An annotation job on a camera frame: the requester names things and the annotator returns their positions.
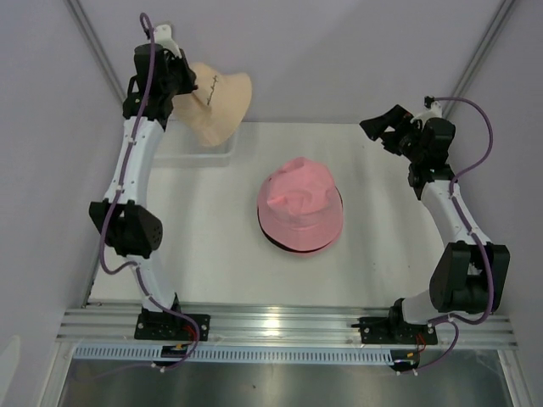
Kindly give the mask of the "black bucket hat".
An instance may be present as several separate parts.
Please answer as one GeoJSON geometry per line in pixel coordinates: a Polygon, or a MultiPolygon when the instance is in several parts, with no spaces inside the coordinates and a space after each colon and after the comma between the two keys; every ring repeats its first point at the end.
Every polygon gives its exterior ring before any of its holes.
{"type": "MultiPolygon", "coordinates": [[[[288,249],[292,249],[292,248],[289,248],[289,247],[283,245],[282,243],[276,241],[275,239],[273,239],[272,237],[270,237],[270,236],[266,233],[266,231],[264,230],[264,228],[263,228],[263,226],[262,226],[262,224],[261,224],[261,222],[260,222],[260,210],[259,210],[259,209],[256,209],[256,217],[257,217],[257,220],[258,220],[258,224],[259,224],[260,231],[262,232],[263,236],[266,238],[266,240],[267,240],[270,244],[272,244],[273,246],[275,246],[276,248],[278,248],[278,249],[280,249],[280,250],[282,250],[282,251],[285,250],[285,249],[287,249],[287,250],[288,250],[288,249]]],[[[339,240],[339,238],[341,237],[342,231],[343,231],[343,229],[340,229],[340,230],[339,230],[339,233],[334,237],[334,239],[332,239],[332,240],[331,240],[329,243],[327,243],[326,245],[321,246],[320,248],[322,248],[322,247],[327,247],[327,249],[331,248],[331,247],[339,240]]]]}

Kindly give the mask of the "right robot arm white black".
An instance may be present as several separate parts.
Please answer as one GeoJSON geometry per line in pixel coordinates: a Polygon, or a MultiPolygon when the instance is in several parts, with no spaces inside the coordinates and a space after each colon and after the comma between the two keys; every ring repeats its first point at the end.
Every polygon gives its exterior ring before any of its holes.
{"type": "Polygon", "coordinates": [[[428,98],[421,114],[395,105],[360,126],[370,140],[408,159],[409,185],[432,216],[444,245],[428,289],[400,298],[390,308],[388,335],[404,343],[417,333],[417,326],[485,322],[501,304],[511,255],[480,229],[463,201],[460,176],[449,164],[455,125],[443,118],[439,100],[428,98]]]}

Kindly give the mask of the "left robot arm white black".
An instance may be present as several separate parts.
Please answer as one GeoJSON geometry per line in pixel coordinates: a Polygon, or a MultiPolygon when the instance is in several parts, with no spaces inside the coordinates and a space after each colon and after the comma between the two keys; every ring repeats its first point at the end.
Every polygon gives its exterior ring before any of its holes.
{"type": "Polygon", "coordinates": [[[147,208],[154,156],[173,110],[172,99],[196,90],[196,75],[184,52],[172,46],[143,44],[134,50],[136,74],[122,104],[124,134],[120,156],[104,198],[92,202],[89,215],[100,234],[99,249],[112,248],[122,264],[102,270],[116,275],[131,269],[143,296],[137,339],[174,339],[191,319],[182,315],[176,291],[168,282],[158,250],[161,220],[147,208]]]}

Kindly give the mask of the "cream bucket hat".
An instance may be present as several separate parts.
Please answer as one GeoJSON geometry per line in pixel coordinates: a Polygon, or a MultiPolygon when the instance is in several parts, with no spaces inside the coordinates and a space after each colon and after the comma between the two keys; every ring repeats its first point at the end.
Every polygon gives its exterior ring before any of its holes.
{"type": "Polygon", "coordinates": [[[172,115],[195,134],[201,146],[218,147],[235,133],[249,110],[251,79],[244,72],[225,75],[203,63],[190,68],[197,89],[173,98],[172,115]]]}

